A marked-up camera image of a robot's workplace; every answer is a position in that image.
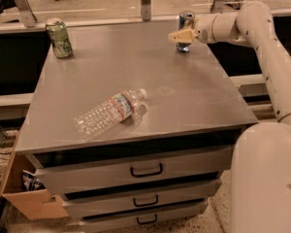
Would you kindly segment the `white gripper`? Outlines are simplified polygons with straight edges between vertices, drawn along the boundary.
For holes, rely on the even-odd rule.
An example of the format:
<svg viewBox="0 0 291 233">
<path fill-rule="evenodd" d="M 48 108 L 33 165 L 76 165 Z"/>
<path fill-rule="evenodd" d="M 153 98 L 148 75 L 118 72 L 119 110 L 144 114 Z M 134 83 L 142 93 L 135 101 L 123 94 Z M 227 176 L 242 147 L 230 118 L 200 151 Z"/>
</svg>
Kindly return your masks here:
<svg viewBox="0 0 291 233">
<path fill-rule="evenodd" d="M 217 14 L 210 14 L 202 17 L 188 18 L 186 27 L 195 28 L 195 31 L 187 28 L 172 32 L 168 35 L 171 42 L 192 44 L 196 39 L 204 44 L 213 44 L 215 39 L 212 34 L 212 25 Z"/>
</svg>

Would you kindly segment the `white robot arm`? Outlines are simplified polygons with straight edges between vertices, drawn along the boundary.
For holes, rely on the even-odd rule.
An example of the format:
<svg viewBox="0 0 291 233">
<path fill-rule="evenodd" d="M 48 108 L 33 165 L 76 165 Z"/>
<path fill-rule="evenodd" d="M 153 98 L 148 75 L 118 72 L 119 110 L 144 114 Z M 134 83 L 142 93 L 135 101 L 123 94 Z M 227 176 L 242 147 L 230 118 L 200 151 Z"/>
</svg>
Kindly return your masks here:
<svg viewBox="0 0 291 233">
<path fill-rule="evenodd" d="M 237 12 L 195 18 L 169 39 L 254 49 L 276 121 L 249 127 L 235 144 L 231 233 L 291 233 L 291 56 L 276 36 L 270 8 L 248 1 Z"/>
</svg>

